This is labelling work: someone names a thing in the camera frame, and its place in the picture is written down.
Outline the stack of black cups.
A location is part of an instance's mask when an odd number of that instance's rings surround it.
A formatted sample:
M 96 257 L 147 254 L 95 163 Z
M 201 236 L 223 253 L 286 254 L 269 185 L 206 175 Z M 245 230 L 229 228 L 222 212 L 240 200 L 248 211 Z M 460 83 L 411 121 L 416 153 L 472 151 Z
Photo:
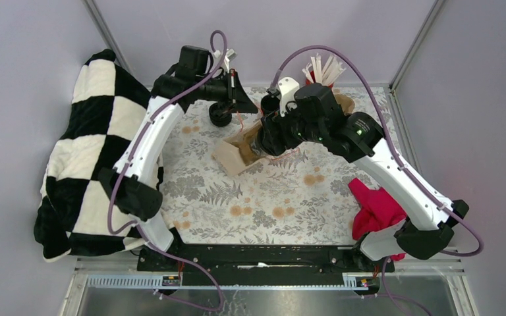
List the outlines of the stack of black cups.
M 280 109 L 280 99 L 271 95 L 265 95 L 261 98 L 260 107 L 263 115 L 273 113 Z

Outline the tan paper bag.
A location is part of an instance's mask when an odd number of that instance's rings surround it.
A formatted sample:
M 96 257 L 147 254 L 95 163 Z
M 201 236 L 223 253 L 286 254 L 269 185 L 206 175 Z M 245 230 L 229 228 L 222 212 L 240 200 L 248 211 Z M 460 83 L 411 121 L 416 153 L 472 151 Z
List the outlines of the tan paper bag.
M 253 124 L 223 138 L 212 157 L 229 176 L 238 175 L 269 158 L 278 158 L 302 142 L 300 119 L 270 113 Z

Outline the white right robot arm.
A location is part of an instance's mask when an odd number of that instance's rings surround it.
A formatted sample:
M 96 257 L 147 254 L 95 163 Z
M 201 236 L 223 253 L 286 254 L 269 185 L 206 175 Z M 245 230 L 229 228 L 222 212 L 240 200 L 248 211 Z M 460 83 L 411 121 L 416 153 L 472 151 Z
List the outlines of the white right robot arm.
M 405 220 L 361 237 L 351 254 L 355 268 L 368 271 L 378 260 L 400 253 L 427 260 L 445 252 L 456 217 L 465 216 L 468 205 L 435 191 L 387 143 L 373 117 L 345 114 L 331 88 L 321 84 L 279 83 L 267 92 L 264 100 L 278 102 L 279 108 L 261 119 L 254 149 L 278 156 L 303 142 L 322 144 L 369 174 L 407 214 Z

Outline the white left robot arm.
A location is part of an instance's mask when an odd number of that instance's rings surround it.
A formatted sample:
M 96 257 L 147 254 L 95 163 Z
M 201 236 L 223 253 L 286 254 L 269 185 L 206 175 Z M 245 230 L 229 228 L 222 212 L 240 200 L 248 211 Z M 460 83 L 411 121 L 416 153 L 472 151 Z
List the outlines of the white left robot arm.
M 136 225 L 146 245 L 155 250 L 152 260 L 161 270 L 174 268 L 178 254 L 170 248 L 174 236 L 161 216 L 163 196 L 153 184 L 153 173 L 171 131 L 195 101 L 212 103 L 208 114 L 217 127 L 227 126 L 235 113 L 257 113 L 230 66 L 236 55 L 234 49 L 222 53 L 182 47 L 178 62 L 155 80 L 147 113 L 126 153 L 112 168 L 99 172 L 110 200 L 108 216 L 118 207 L 130 217 L 130 225 Z

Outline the red cup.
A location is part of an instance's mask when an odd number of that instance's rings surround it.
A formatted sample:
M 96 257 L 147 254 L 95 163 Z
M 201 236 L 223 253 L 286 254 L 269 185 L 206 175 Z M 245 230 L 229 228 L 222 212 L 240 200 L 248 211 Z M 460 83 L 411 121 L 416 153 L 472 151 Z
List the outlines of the red cup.
M 310 85 L 310 84 L 314 84 L 314 83 L 317 83 L 316 78 L 315 78 L 315 74 L 313 71 L 310 71 L 306 75 L 305 84 Z

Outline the brown cardboard cup carrier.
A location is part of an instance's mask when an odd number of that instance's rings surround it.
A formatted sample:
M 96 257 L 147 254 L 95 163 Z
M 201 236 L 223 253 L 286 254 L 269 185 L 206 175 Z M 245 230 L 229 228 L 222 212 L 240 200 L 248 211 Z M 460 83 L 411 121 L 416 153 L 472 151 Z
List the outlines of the brown cardboard cup carrier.
M 342 111 L 345 115 L 354 113 L 355 102 L 352 98 L 341 93 L 335 93 L 334 97 L 336 102 L 341 106 Z

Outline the white wrapped straws bundle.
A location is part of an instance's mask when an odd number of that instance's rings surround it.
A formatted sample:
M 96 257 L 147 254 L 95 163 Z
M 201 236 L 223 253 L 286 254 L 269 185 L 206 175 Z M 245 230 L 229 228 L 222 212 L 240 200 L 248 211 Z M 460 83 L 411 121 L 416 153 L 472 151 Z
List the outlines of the white wrapped straws bundle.
M 310 57 L 310 61 L 302 69 L 305 79 L 310 71 L 314 72 L 317 83 L 332 88 L 337 79 L 344 73 L 345 67 L 336 55 L 330 55 L 323 61 L 322 56 L 316 53 Z

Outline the floral tablecloth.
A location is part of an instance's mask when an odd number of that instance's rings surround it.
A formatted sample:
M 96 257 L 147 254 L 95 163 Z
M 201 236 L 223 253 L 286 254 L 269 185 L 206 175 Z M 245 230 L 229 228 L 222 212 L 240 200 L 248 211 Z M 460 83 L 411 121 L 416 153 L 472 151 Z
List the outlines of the floral tablecloth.
M 213 151 L 258 116 L 234 117 L 218 128 L 209 106 L 190 106 L 163 149 L 161 213 L 186 243 L 352 244 L 360 206 L 348 185 L 357 178 L 376 189 L 372 177 L 314 143 L 229 176 Z

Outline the crumpled magenta cloth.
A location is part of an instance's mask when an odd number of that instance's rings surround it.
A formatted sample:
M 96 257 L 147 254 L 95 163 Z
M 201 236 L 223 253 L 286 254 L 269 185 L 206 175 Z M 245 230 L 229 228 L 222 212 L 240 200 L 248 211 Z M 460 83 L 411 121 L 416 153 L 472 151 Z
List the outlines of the crumpled magenta cloth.
M 359 240 L 365 233 L 377 232 L 406 219 L 403 208 L 383 188 L 369 189 L 360 179 L 348 184 L 360 211 L 352 222 L 352 238 Z

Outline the black white checkered blanket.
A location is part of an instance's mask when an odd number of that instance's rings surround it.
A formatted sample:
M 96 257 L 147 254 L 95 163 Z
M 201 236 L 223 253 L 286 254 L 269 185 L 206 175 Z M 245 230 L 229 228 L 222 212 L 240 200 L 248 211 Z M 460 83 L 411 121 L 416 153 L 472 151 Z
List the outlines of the black white checkered blanket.
M 110 206 L 99 182 L 135 137 L 149 91 L 121 66 L 111 49 L 93 54 L 74 85 L 69 123 L 45 168 L 34 239 L 43 259 L 101 256 L 143 245 L 128 216 Z

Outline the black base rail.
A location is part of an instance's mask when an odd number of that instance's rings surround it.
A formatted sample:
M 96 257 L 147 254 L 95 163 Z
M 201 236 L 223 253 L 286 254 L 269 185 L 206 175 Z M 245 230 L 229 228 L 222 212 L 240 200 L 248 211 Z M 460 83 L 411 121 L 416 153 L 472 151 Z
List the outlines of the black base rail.
M 343 286 L 345 273 L 395 270 L 348 246 L 173 244 L 167 255 L 142 249 L 139 272 L 174 273 L 185 286 Z

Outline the aluminium front frame rail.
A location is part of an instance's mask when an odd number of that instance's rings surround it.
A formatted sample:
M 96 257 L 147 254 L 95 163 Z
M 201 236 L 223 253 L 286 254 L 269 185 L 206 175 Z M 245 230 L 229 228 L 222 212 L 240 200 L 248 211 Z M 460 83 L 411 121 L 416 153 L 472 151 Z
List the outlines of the aluminium front frame rail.
M 188 244 L 185 265 L 148 248 L 80 257 L 62 315 L 477 315 L 460 260 L 362 271 L 339 246 Z

